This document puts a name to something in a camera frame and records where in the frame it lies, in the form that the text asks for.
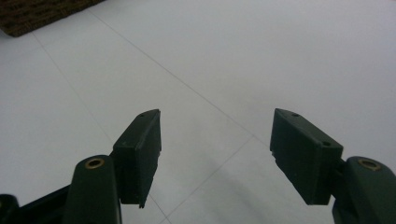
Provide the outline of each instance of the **white surface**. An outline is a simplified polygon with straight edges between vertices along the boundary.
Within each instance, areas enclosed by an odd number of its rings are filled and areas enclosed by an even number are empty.
[[[332,223],[269,152],[276,107],[396,171],[396,2],[107,0],[0,34],[0,193],[20,204],[162,111],[147,207],[123,223]]]

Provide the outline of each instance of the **woven material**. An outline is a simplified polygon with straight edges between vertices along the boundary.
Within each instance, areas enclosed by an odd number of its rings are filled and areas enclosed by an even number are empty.
[[[104,0],[0,0],[0,29],[20,36]]]

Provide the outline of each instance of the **wicker basket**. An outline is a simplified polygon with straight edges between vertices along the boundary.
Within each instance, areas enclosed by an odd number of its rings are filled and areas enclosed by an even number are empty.
[[[104,0],[0,0],[0,29],[20,36]]]

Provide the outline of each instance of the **brown object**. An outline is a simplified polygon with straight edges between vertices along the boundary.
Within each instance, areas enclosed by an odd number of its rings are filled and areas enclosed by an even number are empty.
[[[20,36],[104,0],[0,0],[0,29]]]

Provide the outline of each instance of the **brown woven basket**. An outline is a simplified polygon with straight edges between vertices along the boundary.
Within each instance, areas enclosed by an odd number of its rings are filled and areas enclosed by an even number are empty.
[[[20,36],[104,0],[0,0],[0,29]]]

